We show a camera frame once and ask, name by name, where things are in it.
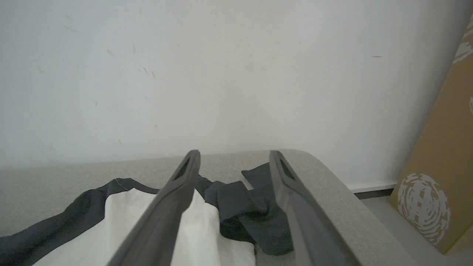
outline floor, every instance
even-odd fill
[[[361,202],[386,226],[419,266],[472,265],[473,248],[442,255],[388,203],[388,196],[362,199]]]

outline clothing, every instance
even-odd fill
[[[0,238],[0,265],[106,265],[157,192],[130,178],[88,190],[64,212]],[[272,255],[292,250],[272,187],[199,177],[172,265],[255,265],[253,244]]]

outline wall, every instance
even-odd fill
[[[294,148],[396,181],[468,0],[3,1],[0,167]]]

